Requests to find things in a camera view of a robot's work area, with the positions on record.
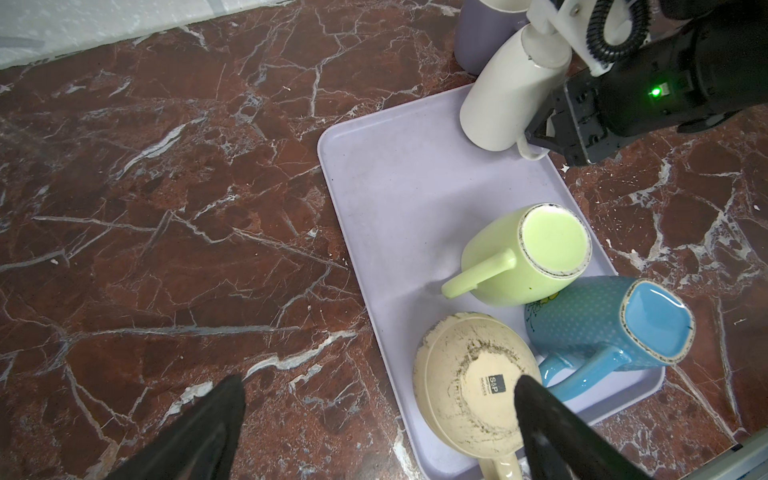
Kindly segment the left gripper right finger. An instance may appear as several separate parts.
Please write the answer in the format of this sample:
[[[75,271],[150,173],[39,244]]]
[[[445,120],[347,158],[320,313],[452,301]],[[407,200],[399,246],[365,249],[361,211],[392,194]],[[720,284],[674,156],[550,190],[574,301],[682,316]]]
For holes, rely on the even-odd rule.
[[[514,402],[533,479],[648,477],[533,377],[520,377]]]

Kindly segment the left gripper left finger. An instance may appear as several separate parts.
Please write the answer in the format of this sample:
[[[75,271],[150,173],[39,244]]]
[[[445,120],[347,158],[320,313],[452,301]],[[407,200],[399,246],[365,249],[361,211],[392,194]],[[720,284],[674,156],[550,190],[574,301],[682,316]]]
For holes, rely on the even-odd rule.
[[[245,414],[242,377],[230,375],[110,479],[228,479]]]

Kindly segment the white mug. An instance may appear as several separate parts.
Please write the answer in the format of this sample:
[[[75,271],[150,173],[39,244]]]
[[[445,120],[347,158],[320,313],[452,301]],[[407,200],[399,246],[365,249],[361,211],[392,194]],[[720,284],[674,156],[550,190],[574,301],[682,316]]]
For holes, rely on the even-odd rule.
[[[571,46],[560,34],[523,27],[493,55],[467,94],[459,113],[464,134],[487,151],[516,146],[529,161],[547,156],[548,149],[528,143],[525,130],[571,60]]]

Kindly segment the light green mug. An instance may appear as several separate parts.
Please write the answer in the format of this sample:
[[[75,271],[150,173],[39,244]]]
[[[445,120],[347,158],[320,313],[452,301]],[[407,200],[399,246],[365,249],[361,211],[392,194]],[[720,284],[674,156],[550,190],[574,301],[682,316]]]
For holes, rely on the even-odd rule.
[[[448,299],[470,293],[486,305],[518,306],[552,296],[583,274],[592,240],[582,220],[554,203],[500,217],[464,247],[461,271],[441,287]]]

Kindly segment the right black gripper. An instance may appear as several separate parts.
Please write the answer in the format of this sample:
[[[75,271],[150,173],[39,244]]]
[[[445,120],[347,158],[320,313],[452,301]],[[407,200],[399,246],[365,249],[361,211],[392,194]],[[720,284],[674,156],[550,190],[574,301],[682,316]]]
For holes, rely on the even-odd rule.
[[[597,85],[598,79],[583,70],[554,87],[525,129],[528,143],[563,156],[571,167],[614,156],[624,139],[604,123]]]

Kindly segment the lavender mug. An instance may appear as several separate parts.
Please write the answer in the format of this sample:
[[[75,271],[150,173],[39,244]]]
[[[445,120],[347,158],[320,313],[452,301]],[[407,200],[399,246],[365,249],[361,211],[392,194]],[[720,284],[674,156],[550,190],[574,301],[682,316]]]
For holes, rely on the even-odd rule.
[[[496,51],[528,23],[528,0],[465,0],[456,26],[454,57],[467,73],[481,73]]]

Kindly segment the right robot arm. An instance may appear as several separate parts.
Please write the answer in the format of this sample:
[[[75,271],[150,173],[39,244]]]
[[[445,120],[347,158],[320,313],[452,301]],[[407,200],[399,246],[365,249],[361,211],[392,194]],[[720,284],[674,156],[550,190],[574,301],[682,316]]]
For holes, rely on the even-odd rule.
[[[525,129],[529,144],[587,166],[650,132],[699,133],[766,103],[766,2],[659,5],[681,24],[652,40],[647,1],[531,4],[531,26],[559,34],[586,67],[548,92]]]

